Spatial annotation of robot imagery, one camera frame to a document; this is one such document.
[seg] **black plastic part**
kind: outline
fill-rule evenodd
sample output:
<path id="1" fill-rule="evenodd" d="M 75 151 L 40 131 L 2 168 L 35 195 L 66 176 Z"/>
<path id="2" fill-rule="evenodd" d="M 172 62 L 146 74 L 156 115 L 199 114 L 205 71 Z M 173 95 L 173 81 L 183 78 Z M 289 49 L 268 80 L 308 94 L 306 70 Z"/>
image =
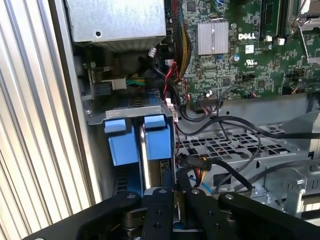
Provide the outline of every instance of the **black plastic part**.
<path id="1" fill-rule="evenodd" d="M 220 209 L 229 210 L 240 219 L 240 229 L 244 231 L 247 239 L 319 239 L 318 226 L 240 194 L 223 193 L 219 196 L 218 202 Z"/>
<path id="2" fill-rule="evenodd" d="M 141 197 L 138 194 L 125 191 L 33 233 L 23 240 L 87 240 L 91 236 L 100 236 L 108 225 L 118 225 L 124 213 L 136 208 L 140 203 Z"/>
<path id="3" fill-rule="evenodd" d="M 123 216 L 121 226 L 123 228 L 136 228 L 143 226 L 145 222 L 145 216 L 147 213 L 147 208 L 138 208 L 132 211 L 126 212 Z"/>
<path id="4" fill-rule="evenodd" d="M 195 156 L 187 156 L 186 157 L 186 164 L 200 168 L 202 170 L 211 171 L 212 163 L 210 161 L 203 160 L 201 158 Z"/>
<path id="5" fill-rule="evenodd" d="M 141 239 L 173 239 L 174 193 L 168 188 L 157 188 L 147 206 Z"/>
<path id="6" fill-rule="evenodd" d="M 199 221 L 208 240 L 237 240 L 238 237 L 230 228 L 226 218 L 220 211 L 218 201 L 207 196 L 198 188 L 185 193 L 186 200 Z"/>

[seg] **screw hole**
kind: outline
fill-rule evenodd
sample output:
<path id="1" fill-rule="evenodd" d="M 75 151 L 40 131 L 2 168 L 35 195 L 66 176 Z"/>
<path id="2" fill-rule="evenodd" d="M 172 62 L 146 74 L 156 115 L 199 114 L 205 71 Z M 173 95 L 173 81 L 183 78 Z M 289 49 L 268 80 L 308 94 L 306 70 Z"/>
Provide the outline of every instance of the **screw hole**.
<path id="1" fill-rule="evenodd" d="M 156 229 L 160 229 L 161 228 L 161 224 L 159 222 L 156 222 L 154 225 L 153 225 Z"/>

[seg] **silver heatsink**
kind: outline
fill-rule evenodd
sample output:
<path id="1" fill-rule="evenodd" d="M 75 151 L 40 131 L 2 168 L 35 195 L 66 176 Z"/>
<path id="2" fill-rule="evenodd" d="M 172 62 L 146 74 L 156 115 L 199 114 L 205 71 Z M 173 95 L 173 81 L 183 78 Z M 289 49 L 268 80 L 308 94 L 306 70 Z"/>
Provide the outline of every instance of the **silver heatsink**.
<path id="1" fill-rule="evenodd" d="M 229 22 L 197 24 L 198 55 L 226 54 L 229 51 Z"/>

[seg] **green circuit board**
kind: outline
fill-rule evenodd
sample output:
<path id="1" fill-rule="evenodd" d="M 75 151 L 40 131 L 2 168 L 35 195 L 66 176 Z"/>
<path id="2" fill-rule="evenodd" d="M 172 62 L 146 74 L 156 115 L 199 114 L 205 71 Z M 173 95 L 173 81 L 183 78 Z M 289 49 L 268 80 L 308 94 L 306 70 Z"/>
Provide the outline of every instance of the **green circuit board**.
<path id="1" fill-rule="evenodd" d="M 232 5 L 230 1 L 225 0 L 220 4 L 215 0 L 185 0 L 183 3 L 184 22 L 192 43 L 191 60 L 184 78 L 189 82 L 188 92 L 193 103 L 209 91 L 215 98 L 224 89 L 235 84 L 246 86 L 257 97 L 262 98 L 290 94 L 284 89 L 320 80 L 320 66 L 307 62 L 299 35 L 290 36 L 284 45 L 260 39 L 260 25 L 263 24 L 261 0 L 240 6 Z M 274 34 L 272 24 L 277 21 L 274 11 L 269 25 L 263 29 L 267 34 Z M 228 21 L 229 52 L 199 56 L 197 24 L 210 23 L 215 19 Z M 256 37 L 239 39 L 239 34 L 254 34 Z M 304 39 L 309 57 L 320 57 L 319 33 L 305 33 Z M 239 89 L 230 92 L 227 98 L 242 99 L 244 96 L 245 91 Z"/>

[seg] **black mounting arm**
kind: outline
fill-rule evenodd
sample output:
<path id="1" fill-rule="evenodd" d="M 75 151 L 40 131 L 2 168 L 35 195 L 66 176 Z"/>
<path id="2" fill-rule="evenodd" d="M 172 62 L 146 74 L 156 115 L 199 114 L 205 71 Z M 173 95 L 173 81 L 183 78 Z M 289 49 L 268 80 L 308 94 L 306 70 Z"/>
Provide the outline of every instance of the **black mounting arm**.
<path id="1" fill-rule="evenodd" d="M 133 192 L 120 193 L 24 240 L 319 239 L 320 228 L 311 223 L 233 192 L 216 200 L 201 189 L 183 186 L 183 175 L 177 175 L 179 191 L 159 187 L 143 199 Z M 183 201 L 176 201 L 179 194 Z M 173 227 L 177 208 L 187 219 L 185 230 Z M 196 227 L 187 230 L 188 221 Z"/>

